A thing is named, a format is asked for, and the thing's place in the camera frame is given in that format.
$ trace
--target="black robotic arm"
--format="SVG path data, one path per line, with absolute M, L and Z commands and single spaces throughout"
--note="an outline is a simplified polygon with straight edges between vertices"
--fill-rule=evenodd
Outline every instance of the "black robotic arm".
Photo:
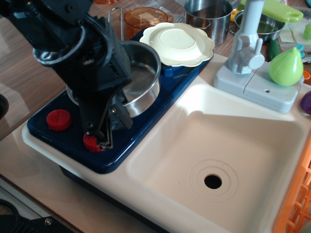
M 133 124 L 122 104 L 127 102 L 122 88 L 131 82 L 131 68 L 106 18 L 88 14 L 91 4 L 91 0 L 0 0 L 0 14 L 33 46 L 36 60 L 64 80 L 79 103 L 85 133 L 108 149 L 111 119 L 128 129 Z

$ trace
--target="white sink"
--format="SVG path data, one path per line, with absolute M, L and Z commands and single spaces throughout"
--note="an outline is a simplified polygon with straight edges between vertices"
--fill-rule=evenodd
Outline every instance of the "white sink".
M 24 141 L 157 225 L 176 233 L 267 233 L 311 128 L 299 103 L 281 114 L 212 86 L 212 61 L 113 172 L 98 174 L 32 137 Z

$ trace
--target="drain hole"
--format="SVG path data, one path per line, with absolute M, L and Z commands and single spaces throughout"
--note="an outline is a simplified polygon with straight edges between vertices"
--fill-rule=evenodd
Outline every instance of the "drain hole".
M 208 175 L 204 179 L 204 183 L 211 189 L 217 189 L 222 186 L 222 180 L 216 175 Z

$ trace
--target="red knob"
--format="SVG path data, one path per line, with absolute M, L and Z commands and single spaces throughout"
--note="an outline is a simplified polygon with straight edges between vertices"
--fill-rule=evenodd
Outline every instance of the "red knob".
M 83 143 L 85 149 L 87 149 L 90 152 L 100 152 L 101 148 L 97 146 L 97 139 L 95 136 L 89 136 L 87 134 L 84 134 L 83 136 Z
M 57 109 L 47 116 L 47 124 L 50 130 L 63 131 L 71 125 L 71 115 L 64 109 Z

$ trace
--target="orange container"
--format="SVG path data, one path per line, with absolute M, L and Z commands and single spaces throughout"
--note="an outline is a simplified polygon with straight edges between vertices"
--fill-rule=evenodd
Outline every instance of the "orange container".
M 276 219 L 274 233 L 298 233 L 311 220 L 311 133 Z
M 162 22 L 173 22 L 174 16 L 154 7 L 133 8 L 124 14 L 127 37 L 130 39 L 144 28 Z
M 94 3 L 95 4 L 111 4 L 117 1 L 119 0 L 95 0 Z

